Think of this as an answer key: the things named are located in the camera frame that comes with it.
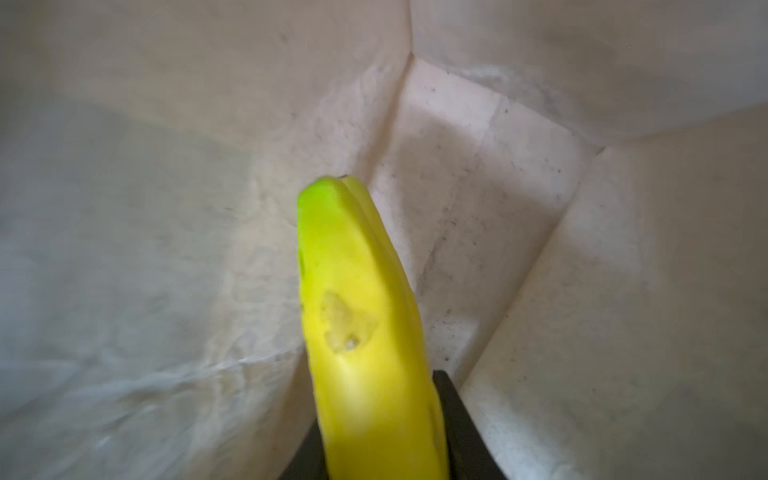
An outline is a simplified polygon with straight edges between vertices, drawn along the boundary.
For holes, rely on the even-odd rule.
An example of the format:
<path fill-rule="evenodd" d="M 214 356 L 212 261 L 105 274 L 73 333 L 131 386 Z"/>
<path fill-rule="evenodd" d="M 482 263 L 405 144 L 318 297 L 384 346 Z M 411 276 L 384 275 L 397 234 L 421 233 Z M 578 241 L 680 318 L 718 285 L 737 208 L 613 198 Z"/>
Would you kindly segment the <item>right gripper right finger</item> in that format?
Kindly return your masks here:
<path fill-rule="evenodd" d="M 443 370 L 435 370 L 432 379 L 443 412 L 450 478 L 506 480 L 449 375 Z"/>

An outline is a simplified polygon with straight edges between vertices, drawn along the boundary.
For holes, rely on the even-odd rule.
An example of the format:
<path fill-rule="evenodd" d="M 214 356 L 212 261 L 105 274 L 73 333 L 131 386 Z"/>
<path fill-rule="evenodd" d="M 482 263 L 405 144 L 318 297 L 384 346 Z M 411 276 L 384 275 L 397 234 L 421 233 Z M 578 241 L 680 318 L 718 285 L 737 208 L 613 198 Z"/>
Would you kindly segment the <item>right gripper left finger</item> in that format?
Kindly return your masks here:
<path fill-rule="evenodd" d="M 329 480 L 322 435 L 315 420 L 279 480 Z"/>

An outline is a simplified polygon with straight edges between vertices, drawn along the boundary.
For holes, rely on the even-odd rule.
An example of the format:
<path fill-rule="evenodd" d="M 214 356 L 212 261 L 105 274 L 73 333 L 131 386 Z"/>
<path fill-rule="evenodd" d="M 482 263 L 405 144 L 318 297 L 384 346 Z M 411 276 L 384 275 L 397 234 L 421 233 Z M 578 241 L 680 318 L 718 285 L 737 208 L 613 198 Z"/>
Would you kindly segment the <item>single yellow banana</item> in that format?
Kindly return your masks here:
<path fill-rule="evenodd" d="M 324 176 L 297 199 L 301 322 L 333 479 L 446 479 L 421 318 L 367 188 Z"/>

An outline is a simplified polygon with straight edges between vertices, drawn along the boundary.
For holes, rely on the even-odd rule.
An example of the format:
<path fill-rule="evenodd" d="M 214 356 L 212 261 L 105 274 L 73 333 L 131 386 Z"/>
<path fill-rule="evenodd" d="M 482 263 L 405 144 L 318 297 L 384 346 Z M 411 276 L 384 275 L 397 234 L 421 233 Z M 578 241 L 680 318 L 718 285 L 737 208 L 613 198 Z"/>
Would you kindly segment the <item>white canvas grocery bag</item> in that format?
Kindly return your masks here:
<path fill-rule="evenodd" d="M 766 477 L 763 1 L 3 2 L 2 477 L 278 478 L 344 174 L 506 477 Z"/>

